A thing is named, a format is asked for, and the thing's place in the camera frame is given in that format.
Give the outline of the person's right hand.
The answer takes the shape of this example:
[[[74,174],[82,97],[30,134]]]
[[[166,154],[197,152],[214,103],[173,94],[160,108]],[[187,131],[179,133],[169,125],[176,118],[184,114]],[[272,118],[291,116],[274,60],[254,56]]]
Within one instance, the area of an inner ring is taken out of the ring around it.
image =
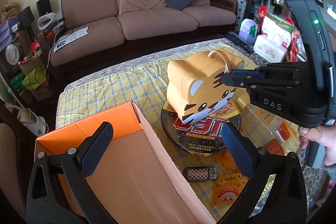
[[[318,126],[315,128],[298,128],[300,147],[305,149],[309,141],[316,141],[317,143],[326,147],[326,156],[324,163],[326,166],[332,166],[336,163],[336,128],[335,124],[330,127]]]

